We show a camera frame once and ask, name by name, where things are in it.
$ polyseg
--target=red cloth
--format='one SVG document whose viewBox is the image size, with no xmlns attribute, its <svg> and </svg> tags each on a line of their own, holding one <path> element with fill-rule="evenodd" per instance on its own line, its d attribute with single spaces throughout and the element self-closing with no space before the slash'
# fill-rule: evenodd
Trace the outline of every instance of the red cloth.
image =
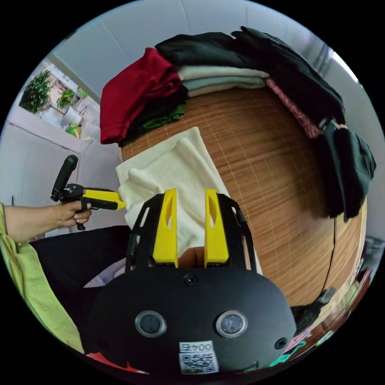
<svg viewBox="0 0 385 385">
<path fill-rule="evenodd" d="M 126 137 L 131 122 L 149 99 L 174 93 L 182 81 L 172 64 L 155 48 L 111 79 L 100 101 L 100 142 L 117 143 Z"/>
<path fill-rule="evenodd" d="M 117 366 L 117 365 L 113 364 L 112 362 L 108 361 L 106 358 L 104 358 L 104 356 L 101 353 L 90 353 L 90 354 L 88 354 L 88 357 L 93 358 L 96 361 L 102 362 L 103 364 L 113 366 L 114 368 L 127 370 L 129 372 L 134 372 L 134 373 L 148 374 L 146 372 L 142 372 L 141 370 L 137 370 L 137 369 L 130 367 L 128 362 L 127 362 L 127 367 L 125 367 L 125 368 Z"/>
</svg>

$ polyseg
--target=pile of clothes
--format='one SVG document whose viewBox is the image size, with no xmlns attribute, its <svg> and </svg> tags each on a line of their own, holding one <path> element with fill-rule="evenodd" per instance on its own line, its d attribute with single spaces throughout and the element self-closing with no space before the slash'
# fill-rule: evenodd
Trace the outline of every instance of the pile of clothes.
<svg viewBox="0 0 385 385">
<path fill-rule="evenodd" d="M 180 34 L 146 48 L 103 89 L 101 142 L 123 146 L 180 119 L 190 97 L 266 85 L 314 149 L 329 216 L 344 213 L 348 221 L 358 215 L 376 163 L 368 145 L 347 128 L 341 96 L 282 40 L 246 27 L 231 35 Z"/>
</svg>

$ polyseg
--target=yellow sleeve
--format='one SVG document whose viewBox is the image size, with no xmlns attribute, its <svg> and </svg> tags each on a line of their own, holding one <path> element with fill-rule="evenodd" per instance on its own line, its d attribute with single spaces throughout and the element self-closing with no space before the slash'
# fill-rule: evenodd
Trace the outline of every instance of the yellow sleeve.
<svg viewBox="0 0 385 385">
<path fill-rule="evenodd" d="M 4 205 L 0 202 L 0 236 L 7 234 L 7 225 L 5 222 Z"/>
<path fill-rule="evenodd" d="M 55 297 L 35 249 L 16 244 L 6 232 L 4 205 L 0 202 L 0 251 L 17 290 L 40 323 L 56 338 L 84 353 L 79 332 Z"/>
</svg>

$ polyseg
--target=black fabric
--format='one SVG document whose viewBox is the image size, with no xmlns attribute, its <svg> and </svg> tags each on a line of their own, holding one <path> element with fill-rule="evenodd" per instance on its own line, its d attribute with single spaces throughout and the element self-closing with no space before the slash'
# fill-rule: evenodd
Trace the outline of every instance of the black fabric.
<svg viewBox="0 0 385 385">
<path fill-rule="evenodd" d="M 325 117 L 345 124 L 342 97 L 282 40 L 246 27 L 232 35 L 238 52 L 253 59 L 252 68 L 267 72 L 316 126 Z"/>
<path fill-rule="evenodd" d="M 130 232 L 128 226 L 114 226 L 31 242 L 54 295 L 79 332 L 102 289 L 84 286 L 126 257 Z"/>
<path fill-rule="evenodd" d="M 180 86 L 174 93 L 162 98 L 150 100 L 140 112 L 140 114 L 132 121 L 124 140 L 120 141 L 118 146 L 124 147 L 135 139 L 146 134 L 148 130 L 143 128 L 143 124 L 150 119 L 166 116 L 172 113 L 176 107 L 184 104 L 188 100 L 188 89 Z"/>
<path fill-rule="evenodd" d="M 358 215 L 376 169 L 369 146 L 354 132 L 337 129 L 330 121 L 323 135 L 311 139 L 323 179 L 329 216 Z"/>
<path fill-rule="evenodd" d="M 332 295 L 336 291 L 335 288 L 325 290 L 312 304 L 305 306 L 292 306 L 290 309 L 296 321 L 297 330 L 294 335 L 297 336 L 311 326 L 321 314 L 321 309 L 330 302 Z"/>
<path fill-rule="evenodd" d="M 344 186 L 344 218 L 348 220 L 358 215 L 377 165 L 369 146 L 350 130 L 336 130 L 334 145 Z"/>
<path fill-rule="evenodd" d="M 251 68 L 253 60 L 237 52 L 235 40 L 222 32 L 176 35 L 157 44 L 159 54 L 171 64 L 218 65 Z"/>
</svg>

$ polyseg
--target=camera lens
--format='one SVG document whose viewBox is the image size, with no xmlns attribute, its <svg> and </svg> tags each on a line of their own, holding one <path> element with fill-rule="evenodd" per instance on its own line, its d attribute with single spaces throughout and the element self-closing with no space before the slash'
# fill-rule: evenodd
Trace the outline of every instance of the camera lens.
<svg viewBox="0 0 385 385">
<path fill-rule="evenodd" d="M 139 313 L 135 318 L 136 330 L 145 337 L 159 337 L 167 329 L 166 321 L 157 312 L 146 310 Z"/>
<path fill-rule="evenodd" d="M 230 310 L 219 316 L 216 322 L 217 332 L 226 338 L 240 336 L 247 328 L 247 319 L 237 310 Z"/>
</svg>

